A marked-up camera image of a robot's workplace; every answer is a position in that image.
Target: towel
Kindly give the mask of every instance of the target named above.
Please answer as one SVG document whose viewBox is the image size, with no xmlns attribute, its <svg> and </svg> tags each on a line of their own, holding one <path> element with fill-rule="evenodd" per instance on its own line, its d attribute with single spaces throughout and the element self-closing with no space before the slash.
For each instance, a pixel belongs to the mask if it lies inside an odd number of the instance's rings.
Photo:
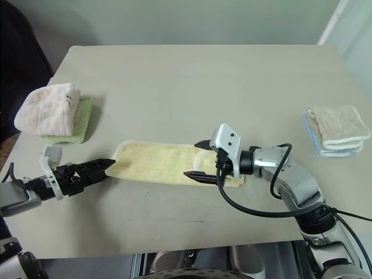
<svg viewBox="0 0 372 279">
<path fill-rule="evenodd" d="M 14 125 L 31 135 L 70 136 L 79 97 L 80 90 L 75 90 L 71 83 L 36 89 L 24 100 Z"/>
<path fill-rule="evenodd" d="M 58 144 L 60 142 L 72 142 L 74 144 L 81 144 L 85 138 L 85 132 L 88 127 L 90 115 L 93 110 L 93 103 L 90 98 L 82 98 L 79 101 L 76 114 L 74 117 L 73 135 L 45 135 L 41 137 L 44 142 L 50 144 Z"/>
<path fill-rule="evenodd" d="M 343 150 L 329 150 L 323 148 L 321 144 L 321 135 L 319 132 L 318 125 L 316 122 L 308 116 L 307 112 L 303 113 L 303 119 L 307 131 L 309 132 L 310 138 L 316 150 L 316 154 L 319 158 L 331 158 L 331 157 L 352 157 L 359 154 L 363 149 L 363 144 L 358 148 L 343 149 Z"/>
<path fill-rule="evenodd" d="M 125 141 L 112 157 L 116 163 L 105 173 L 107 176 L 149 183 L 211 186 L 196 182 L 183 172 L 197 170 L 215 174 L 215 158 L 214 151 L 192 145 Z M 227 178 L 225 186 L 237 187 L 243 183 L 244 177 Z"/>
<path fill-rule="evenodd" d="M 363 141 L 371 137 L 371 131 L 364 125 L 353 106 L 312 106 L 308 108 L 307 113 L 319 128 L 321 144 L 325 149 L 361 148 Z"/>
</svg>

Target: beige table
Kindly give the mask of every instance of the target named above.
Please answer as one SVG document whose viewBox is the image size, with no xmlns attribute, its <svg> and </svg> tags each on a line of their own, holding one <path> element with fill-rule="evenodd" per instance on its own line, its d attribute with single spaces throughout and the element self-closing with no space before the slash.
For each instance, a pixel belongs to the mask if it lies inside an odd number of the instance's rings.
<svg viewBox="0 0 372 279">
<path fill-rule="evenodd" d="M 328 204 L 372 217 L 372 140 L 355 158 L 319 159 L 302 120 L 308 105 L 355 105 L 372 127 L 372 101 L 331 46 L 75 46 L 50 84 L 73 82 L 96 109 L 87 140 L 63 145 L 61 163 L 110 158 L 125 140 L 193 144 L 222 122 L 246 147 L 290 142 Z M 16 176 L 42 174 L 43 142 L 22 134 L 9 162 Z M 269 184 L 247 177 L 228 189 L 252 208 L 285 210 Z M 368 222 L 348 219 L 358 233 Z M 108 178 L 82 194 L 6 218 L 25 251 L 78 257 L 300 239 L 295 220 L 241 213 L 215 187 L 155 185 Z"/>
</svg>

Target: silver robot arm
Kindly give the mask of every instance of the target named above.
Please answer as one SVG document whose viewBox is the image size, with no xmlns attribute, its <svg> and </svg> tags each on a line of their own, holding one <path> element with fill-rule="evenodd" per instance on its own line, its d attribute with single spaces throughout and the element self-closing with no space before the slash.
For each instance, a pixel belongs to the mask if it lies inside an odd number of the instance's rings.
<svg viewBox="0 0 372 279">
<path fill-rule="evenodd" d="M 241 177 L 253 174 L 271 182 L 287 148 L 252 146 L 248 151 L 242 151 L 240 142 L 241 137 L 236 131 L 224 123 L 213 133 L 210 141 L 202 141 L 195 146 L 215 150 L 216 167 L 224 169 L 227 175 Z M 199 182 L 217 181 L 218 185 L 218 179 L 214 180 L 212 176 L 205 176 L 205 180 L 201 173 L 185 174 Z M 290 155 L 277 174 L 274 189 L 290 212 L 308 209 L 305 214 L 294 217 L 305 240 L 310 267 L 317 278 L 371 278 L 361 269 L 360 259 L 344 229 L 329 206 L 325 205 L 316 179 Z"/>
</svg>

